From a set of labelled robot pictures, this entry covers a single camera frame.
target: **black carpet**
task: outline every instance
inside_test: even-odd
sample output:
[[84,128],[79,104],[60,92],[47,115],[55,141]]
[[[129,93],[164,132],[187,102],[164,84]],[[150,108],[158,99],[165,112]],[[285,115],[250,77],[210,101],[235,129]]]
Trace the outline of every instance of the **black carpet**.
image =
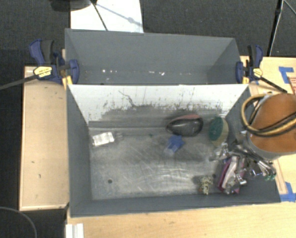
[[[296,0],[287,1],[296,10]],[[140,2],[145,32],[234,37],[241,55],[247,54],[248,44],[259,44],[266,54],[277,4],[277,0]],[[63,48],[69,17],[69,3],[63,0],[0,0],[0,84],[22,78],[24,65],[34,63],[28,52],[32,41],[53,39],[56,50]],[[286,4],[272,55],[296,57],[296,16]],[[20,143],[21,87],[13,87],[0,92],[0,206],[13,209],[18,206]],[[7,214],[0,211],[0,219]],[[29,216],[39,237],[62,237],[63,211]],[[25,230],[23,237],[32,237],[30,228]],[[6,237],[5,230],[0,229],[0,237]]]

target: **green object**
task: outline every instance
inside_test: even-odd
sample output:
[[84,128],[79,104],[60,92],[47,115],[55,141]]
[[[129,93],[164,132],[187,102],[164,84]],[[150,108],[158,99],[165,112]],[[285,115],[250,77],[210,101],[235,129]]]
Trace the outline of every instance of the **green object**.
[[211,141],[216,141],[219,139],[223,131],[223,119],[221,117],[216,117],[210,124],[209,138]]

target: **wooden board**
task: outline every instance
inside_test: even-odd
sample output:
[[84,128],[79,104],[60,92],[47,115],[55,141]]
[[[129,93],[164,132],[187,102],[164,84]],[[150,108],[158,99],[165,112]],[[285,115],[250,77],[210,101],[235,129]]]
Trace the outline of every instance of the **wooden board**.
[[[32,67],[25,68],[25,76]],[[63,86],[34,80],[23,90],[19,209],[64,208],[69,201]]]
[[[293,67],[296,73],[296,59],[264,58],[261,66],[264,76],[274,83],[282,84],[283,80],[278,66]],[[252,94],[272,90],[261,82],[259,86],[261,88],[255,82],[250,85]],[[65,93],[63,87],[52,82],[36,80],[24,86],[19,200],[22,211],[63,208],[69,201],[65,103],[55,96],[64,98]],[[278,177],[283,174],[296,192],[296,155],[283,156],[279,163],[282,170]],[[284,179],[280,180],[279,184],[283,187],[279,187],[279,190],[286,191]],[[83,223],[85,238],[247,238],[253,234],[287,238],[296,237],[296,203],[75,219],[68,217],[68,223]]]

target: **gray bin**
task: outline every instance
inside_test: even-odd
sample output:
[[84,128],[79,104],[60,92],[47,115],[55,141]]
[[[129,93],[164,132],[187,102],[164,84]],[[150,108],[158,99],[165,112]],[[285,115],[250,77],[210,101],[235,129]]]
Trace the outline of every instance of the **gray bin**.
[[[222,163],[211,159],[214,146],[207,135],[211,119],[225,117],[230,127],[228,142],[233,142],[242,129],[240,105],[250,95],[246,85],[228,84],[234,82],[232,72],[233,77],[228,77],[229,73],[218,77],[216,73],[217,80],[223,79],[220,83],[225,85],[204,85],[216,81],[211,77],[211,68],[221,68],[221,75],[232,70],[232,63],[235,68],[237,58],[230,65],[214,66],[223,63],[226,53],[233,57],[235,51],[233,39],[223,38],[219,45],[220,39],[66,30],[67,58],[78,59],[81,69],[79,84],[70,85],[67,91],[72,217],[280,201],[275,182],[260,178],[249,180],[239,195],[222,194],[216,183],[208,196],[198,192],[198,177],[211,175],[216,181],[222,168]],[[137,42],[141,48],[123,51],[123,46],[131,46],[130,42],[132,45]],[[192,43],[193,54],[185,51],[182,43]],[[206,50],[210,46],[216,58]],[[198,55],[197,47],[203,50],[202,55]],[[189,59],[173,56],[175,50]],[[147,54],[162,60],[150,61]],[[193,71],[195,76],[180,75],[184,62],[185,71]],[[196,69],[197,63],[201,72]],[[105,64],[111,75],[109,84],[103,81]],[[150,73],[151,66],[160,66],[155,73],[165,74]],[[110,72],[114,68],[118,71],[115,74]],[[124,70],[128,70],[125,75],[135,71],[135,76],[119,77]],[[185,85],[178,85],[181,80]],[[166,156],[163,149],[171,134],[165,125],[186,114],[199,114],[204,119],[203,130],[196,137],[183,138],[185,145],[173,157]],[[94,135],[108,132],[114,142],[92,145]]]

